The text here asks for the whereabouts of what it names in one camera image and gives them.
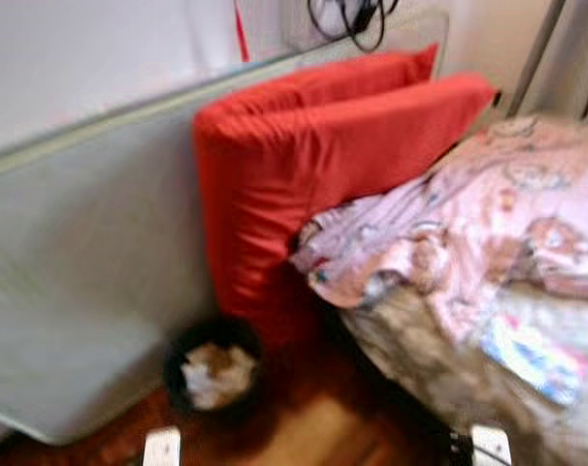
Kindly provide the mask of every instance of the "blanket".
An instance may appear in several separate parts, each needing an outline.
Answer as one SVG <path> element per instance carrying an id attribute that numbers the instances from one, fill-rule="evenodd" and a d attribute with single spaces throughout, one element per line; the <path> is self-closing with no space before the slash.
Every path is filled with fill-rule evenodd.
<path id="1" fill-rule="evenodd" d="M 409 283 L 456 342 L 511 280 L 588 299 L 588 126 L 494 125 L 423 177 L 315 216 L 290 260 L 341 308 Z"/>

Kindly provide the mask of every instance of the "pillow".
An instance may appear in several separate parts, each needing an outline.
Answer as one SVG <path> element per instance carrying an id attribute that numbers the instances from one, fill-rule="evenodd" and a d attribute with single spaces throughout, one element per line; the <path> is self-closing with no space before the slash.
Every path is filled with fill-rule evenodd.
<path id="1" fill-rule="evenodd" d="M 421 175 L 494 97 L 476 75 L 420 83 L 431 67 L 402 73 L 421 57 L 405 56 L 371 55 L 264 83 L 194 120 L 217 299 L 250 320 L 269 348 L 318 328 L 312 294 L 287 262 L 305 222 Z"/>

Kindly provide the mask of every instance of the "mattress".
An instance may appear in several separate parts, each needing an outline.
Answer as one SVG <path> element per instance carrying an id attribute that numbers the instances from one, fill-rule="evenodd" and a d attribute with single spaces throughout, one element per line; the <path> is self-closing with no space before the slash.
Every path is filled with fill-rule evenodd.
<path id="1" fill-rule="evenodd" d="M 513 316 L 588 354 L 588 301 L 560 299 L 523 283 L 503 288 L 491 312 Z M 452 428 L 499 426 L 512 464 L 588 465 L 588 378 L 579 401 L 562 408 L 488 358 L 471 342 L 453 347 L 419 296 L 399 287 L 378 304 L 341 318 L 377 368 Z"/>

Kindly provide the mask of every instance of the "electrical cable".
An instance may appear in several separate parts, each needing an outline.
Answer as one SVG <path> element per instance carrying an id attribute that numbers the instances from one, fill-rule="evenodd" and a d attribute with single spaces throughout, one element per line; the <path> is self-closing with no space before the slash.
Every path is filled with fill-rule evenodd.
<path id="1" fill-rule="evenodd" d="M 496 455 L 492 451 L 488 451 L 487 449 L 483 449 L 482 447 L 480 447 L 478 445 L 473 445 L 473 448 L 475 449 L 475 451 L 479 451 L 481 454 L 488 456 L 490 459 L 494 459 L 502 466 L 511 466 L 511 464 L 509 464 L 507 461 L 505 461 L 503 458 Z"/>
<path id="2" fill-rule="evenodd" d="M 311 23 L 313 24 L 313 27 L 322 35 L 322 37 L 324 37 L 324 39 L 326 39 L 327 41 L 337 41 L 347 35 L 350 38 L 350 40 L 352 40 L 354 45 L 360 51 L 363 51 L 365 53 L 372 52 L 372 51 L 376 50 L 378 47 L 380 47 L 380 44 L 382 44 L 382 41 L 384 40 L 384 35 L 386 32 L 386 19 L 389 15 L 391 15 L 395 11 L 398 4 L 400 3 L 400 0 L 393 0 L 389 9 L 385 10 L 384 0 L 378 0 L 377 6 L 378 6 L 379 14 L 380 14 L 380 32 L 378 34 L 378 38 L 376 40 L 376 43 L 373 46 L 368 47 L 368 46 L 363 45 L 358 40 L 357 32 L 359 32 L 359 31 L 354 31 L 352 29 L 352 24 L 350 24 L 350 21 L 348 20 L 347 14 L 346 14 L 345 0 L 336 0 L 337 3 L 339 4 L 339 7 L 340 7 L 340 14 L 342 16 L 343 26 L 346 31 L 345 34 L 341 34 L 341 35 L 329 34 L 324 29 L 322 29 L 322 26 L 320 26 L 320 22 L 317 19 L 317 15 L 315 14 L 315 11 L 313 10 L 313 6 L 311 4 L 312 1 L 313 0 L 307 0 L 307 10 L 310 15 Z"/>

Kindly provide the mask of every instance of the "wooden floor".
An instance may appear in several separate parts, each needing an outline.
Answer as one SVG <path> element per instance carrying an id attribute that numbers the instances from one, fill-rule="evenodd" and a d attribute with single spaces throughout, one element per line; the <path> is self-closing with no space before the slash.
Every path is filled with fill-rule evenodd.
<path id="1" fill-rule="evenodd" d="M 13 438 L 0 448 L 0 466 L 141 465 L 146 433 L 170 425 L 182 432 L 184 466 L 439 464 L 417 419 L 387 403 L 348 356 L 321 346 L 270 368 L 256 412 L 238 425 L 178 415 L 159 389 L 71 446 Z"/>

